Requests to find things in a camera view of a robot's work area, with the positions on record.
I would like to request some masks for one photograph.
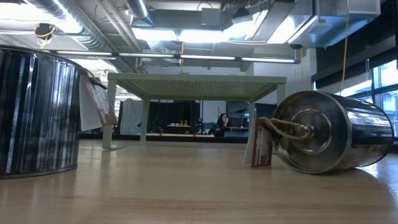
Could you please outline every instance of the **ceiling duct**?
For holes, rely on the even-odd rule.
[[[105,38],[91,19],[71,0],[25,0],[36,8],[53,15],[60,20],[73,19],[83,29],[79,33],[86,37],[74,39],[90,51],[115,52],[116,48]],[[125,60],[117,58],[111,63],[122,72],[135,71]]]
[[[150,26],[154,26],[154,23],[150,19],[149,5],[146,0],[126,0],[127,8],[133,17],[138,18]]]

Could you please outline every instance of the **metal cylinder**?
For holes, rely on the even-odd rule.
[[[77,167],[78,64],[0,45],[0,179]]]
[[[307,174],[371,165],[387,154],[394,141],[391,121],[382,109],[364,100],[320,91],[288,96],[274,118],[313,129],[313,136],[303,140],[274,138],[278,156],[289,167]],[[303,128],[277,127],[303,135]]]

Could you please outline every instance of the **wooden surface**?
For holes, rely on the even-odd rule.
[[[0,180],[0,223],[398,223],[397,155],[307,175],[244,167],[244,147],[81,141],[77,170]]]

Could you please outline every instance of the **wooden table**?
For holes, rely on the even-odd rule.
[[[286,77],[246,75],[181,75],[109,73],[108,98],[114,108],[116,85],[144,101],[141,129],[147,129],[150,100],[225,100],[249,102],[251,125],[255,120],[254,102],[277,90],[277,101],[285,98]],[[112,126],[104,128],[103,148],[110,149]],[[140,142],[146,141],[146,131]]]

